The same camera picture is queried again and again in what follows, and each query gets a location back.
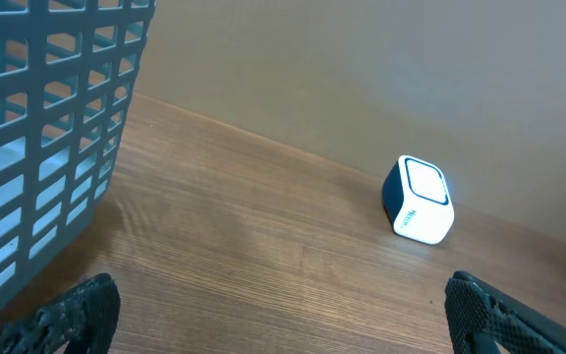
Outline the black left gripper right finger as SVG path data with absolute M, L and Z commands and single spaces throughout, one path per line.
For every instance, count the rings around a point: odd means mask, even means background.
M 466 271 L 454 272 L 445 295 L 456 353 L 566 353 L 566 327 Z

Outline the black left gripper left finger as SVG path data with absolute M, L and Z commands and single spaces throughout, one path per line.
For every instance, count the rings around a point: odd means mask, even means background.
M 107 354 L 117 329 L 120 294 L 100 273 L 20 320 L 0 327 L 0 354 Z

